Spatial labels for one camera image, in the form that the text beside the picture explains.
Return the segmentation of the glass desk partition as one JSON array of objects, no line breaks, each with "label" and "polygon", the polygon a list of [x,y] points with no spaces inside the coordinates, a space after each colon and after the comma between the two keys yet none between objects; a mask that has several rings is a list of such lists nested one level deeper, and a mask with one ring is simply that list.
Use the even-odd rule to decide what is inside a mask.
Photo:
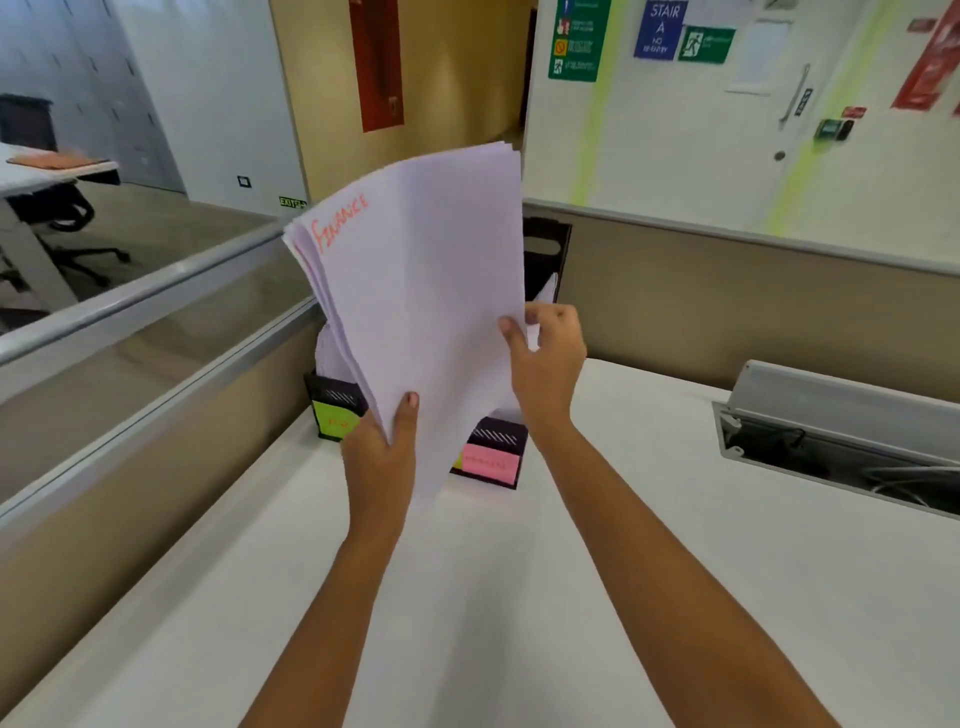
[{"label": "glass desk partition", "polygon": [[0,335],[0,514],[307,299],[288,221]]}]

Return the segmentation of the beige desk partition panel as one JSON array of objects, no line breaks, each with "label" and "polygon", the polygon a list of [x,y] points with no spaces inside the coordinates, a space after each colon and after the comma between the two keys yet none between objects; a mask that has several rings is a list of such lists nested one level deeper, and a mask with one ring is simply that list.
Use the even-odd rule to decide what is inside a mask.
[{"label": "beige desk partition panel", "polygon": [[588,355],[733,387],[749,360],[960,404],[960,273],[527,201],[570,226]]}]

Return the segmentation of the person's left forearm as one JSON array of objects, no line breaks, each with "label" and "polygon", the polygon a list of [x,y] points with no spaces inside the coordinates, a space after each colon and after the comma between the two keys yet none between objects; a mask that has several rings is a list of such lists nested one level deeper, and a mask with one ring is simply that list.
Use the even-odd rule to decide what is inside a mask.
[{"label": "person's left forearm", "polygon": [[342,728],[404,518],[353,524],[238,728]]}]

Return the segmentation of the grey locker cabinets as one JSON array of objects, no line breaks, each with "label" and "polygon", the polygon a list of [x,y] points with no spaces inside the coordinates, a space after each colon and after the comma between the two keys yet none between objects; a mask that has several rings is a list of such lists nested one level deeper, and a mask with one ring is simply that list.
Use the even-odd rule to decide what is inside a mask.
[{"label": "grey locker cabinets", "polygon": [[185,193],[119,0],[0,0],[0,96],[49,103],[57,147],[127,184]]}]

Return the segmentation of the orange folder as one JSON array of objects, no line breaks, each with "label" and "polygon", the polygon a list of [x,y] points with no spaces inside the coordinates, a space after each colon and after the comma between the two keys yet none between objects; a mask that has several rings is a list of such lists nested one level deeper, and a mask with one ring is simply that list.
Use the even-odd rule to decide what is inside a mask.
[{"label": "orange folder", "polygon": [[103,160],[89,158],[79,154],[58,152],[18,153],[6,160],[7,164],[37,169],[42,171],[66,171],[80,169],[97,164]]}]

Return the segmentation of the white office desk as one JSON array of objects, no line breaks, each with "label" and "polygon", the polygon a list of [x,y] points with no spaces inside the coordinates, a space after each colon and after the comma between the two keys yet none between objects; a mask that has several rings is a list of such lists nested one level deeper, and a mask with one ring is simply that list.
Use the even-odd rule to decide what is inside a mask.
[{"label": "white office desk", "polygon": [[119,165],[108,158],[0,141],[0,263],[49,312],[76,305],[78,297],[36,228],[70,221],[72,213],[61,197],[70,190],[69,199],[78,201],[80,181],[117,187]]}]

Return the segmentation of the white papers in organizer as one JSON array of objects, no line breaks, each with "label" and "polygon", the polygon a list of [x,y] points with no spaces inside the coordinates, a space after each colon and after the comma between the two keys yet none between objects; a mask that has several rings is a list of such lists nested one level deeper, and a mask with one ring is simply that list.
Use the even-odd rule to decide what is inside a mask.
[{"label": "white papers in organizer", "polygon": [[342,355],[331,326],[326,322],[318,332],[315,346],[315,372],[318,377],[342,383],[356,383],[356,377]]}]

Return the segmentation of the stack of white paper sheets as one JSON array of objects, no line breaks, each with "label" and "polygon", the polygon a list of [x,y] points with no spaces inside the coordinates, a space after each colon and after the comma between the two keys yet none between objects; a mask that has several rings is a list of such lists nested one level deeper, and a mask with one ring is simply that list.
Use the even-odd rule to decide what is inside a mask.
[{"label": "stack of white paper sheets", "polygon": [[496,141],[390,164],[282,238],[388,441],[418,394],[414,498],[431,500],[512,393],[498,319],[524,317],[520,153]]}]

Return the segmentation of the person's right forearm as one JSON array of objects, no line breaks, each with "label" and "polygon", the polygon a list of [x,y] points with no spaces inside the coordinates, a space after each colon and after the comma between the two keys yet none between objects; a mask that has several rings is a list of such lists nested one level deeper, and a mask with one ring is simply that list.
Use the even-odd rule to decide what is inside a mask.
[{"label": "person's right forearm", "polygon": [[675,728],[841,728],[774,639],[570,416],[529,425]]}]

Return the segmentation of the pink sticky note label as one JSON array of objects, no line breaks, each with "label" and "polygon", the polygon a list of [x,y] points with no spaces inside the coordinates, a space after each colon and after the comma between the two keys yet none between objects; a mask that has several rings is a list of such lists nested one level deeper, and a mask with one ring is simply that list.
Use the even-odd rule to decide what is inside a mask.
[{"label": "pink sticky note label", "polygon": [[466,476],[515,489],[521,464],[521,455],[486,445],[467,443],[454,467]]}]

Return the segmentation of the white door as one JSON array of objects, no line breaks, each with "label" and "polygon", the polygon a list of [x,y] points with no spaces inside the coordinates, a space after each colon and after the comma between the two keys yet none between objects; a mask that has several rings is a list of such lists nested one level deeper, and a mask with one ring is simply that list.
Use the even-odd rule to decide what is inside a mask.
[{"label": "white door", "polygon": [[[673,61],[634,58],[646,0],[589,106],[571,203],[748,232],[767,216],[868,0],[688,0]],[[726,62],[678,62],[688,25],[735,28]],[[778,119],[811,64],[795,112]]]}]

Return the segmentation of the person's right hand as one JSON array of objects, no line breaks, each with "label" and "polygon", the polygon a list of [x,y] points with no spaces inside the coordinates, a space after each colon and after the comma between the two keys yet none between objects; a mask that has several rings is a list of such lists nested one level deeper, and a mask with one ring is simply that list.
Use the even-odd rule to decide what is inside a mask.
[{"label": "person's right hand", "polygon": [[537,447],[572,428],[570,408],[587,359],[587,347],[575,306],[528,302],[525,322],[538,327],[537,348],[511,387]]}]

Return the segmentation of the black office chair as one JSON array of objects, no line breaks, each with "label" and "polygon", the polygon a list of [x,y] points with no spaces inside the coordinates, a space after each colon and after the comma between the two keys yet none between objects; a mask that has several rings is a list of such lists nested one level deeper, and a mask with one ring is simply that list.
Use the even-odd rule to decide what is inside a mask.
[{"label": "black office chair", "polygon": [[[51,101],[42,98],[0,93],[0,141],[31,150],[59,151],[52,105]],[[13,196],[9,203],[13,212],[28,226],[46,226],[57,233],[78,233],[95,218],[93,205],[78,189],[75,180]],[[82,258],[114,256],[120,263],[132,262],[126,250],[115,247],[68,249],[53,247],[42,238],[39,242],[60,273],[79,273],[101,289],[110,287],[110,278],[82,264]]]}]

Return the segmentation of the person's left hand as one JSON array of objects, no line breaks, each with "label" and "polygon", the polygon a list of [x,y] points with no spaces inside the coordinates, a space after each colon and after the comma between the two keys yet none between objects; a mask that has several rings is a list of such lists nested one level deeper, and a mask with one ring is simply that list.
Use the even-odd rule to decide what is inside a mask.
[{"label": "person's left hand", "polygon": [[341,443],[349,501],[349,538],[392,551],[402,535],[412,500],[416,448],[391,448],[371,410]]}]

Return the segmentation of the green sticky note label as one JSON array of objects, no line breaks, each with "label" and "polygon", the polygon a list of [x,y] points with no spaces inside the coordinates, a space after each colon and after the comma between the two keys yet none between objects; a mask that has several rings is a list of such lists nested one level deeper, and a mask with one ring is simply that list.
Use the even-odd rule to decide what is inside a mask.
[{"label": "green sticky note label", "polygon": [[316,400],[311,401],[311,407],[318,437],[331,442],[342,442],[355,430],[362,417],[350,408]]}]

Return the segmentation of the blue stair sign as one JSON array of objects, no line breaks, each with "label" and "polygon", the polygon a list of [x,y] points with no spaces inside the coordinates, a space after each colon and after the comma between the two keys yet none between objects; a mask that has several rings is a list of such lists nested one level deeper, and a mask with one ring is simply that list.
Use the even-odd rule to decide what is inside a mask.
[{"label": "blue stair sign", "polygon": [[673,62],[685,26],[689,0],[646,0],[632,56]]}]

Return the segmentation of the red fire poster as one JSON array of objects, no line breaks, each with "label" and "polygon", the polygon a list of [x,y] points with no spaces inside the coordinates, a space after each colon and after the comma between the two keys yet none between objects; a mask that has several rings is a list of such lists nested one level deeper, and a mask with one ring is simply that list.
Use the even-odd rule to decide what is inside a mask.
[{"label": "red fire poster", "polygon": [[931,111],[959,67],[960,0],[950,0],[891,108],[921,113]]}]

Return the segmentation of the green safety sign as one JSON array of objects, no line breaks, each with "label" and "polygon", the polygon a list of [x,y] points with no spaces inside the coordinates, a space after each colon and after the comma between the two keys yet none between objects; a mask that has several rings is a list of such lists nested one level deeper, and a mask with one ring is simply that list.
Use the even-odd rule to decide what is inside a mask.
[{"label": "green safety sign", "polygon": [[548,77],[595,83],[613,0],[558,0]]}]

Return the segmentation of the red wall panel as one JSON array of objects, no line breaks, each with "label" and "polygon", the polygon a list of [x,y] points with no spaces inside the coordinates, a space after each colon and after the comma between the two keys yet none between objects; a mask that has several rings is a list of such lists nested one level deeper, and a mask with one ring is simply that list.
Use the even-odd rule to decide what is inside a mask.
[{"label": "red wall panel", "polygon": [[398,0],[349,0],[364,133],[404,124]]}]

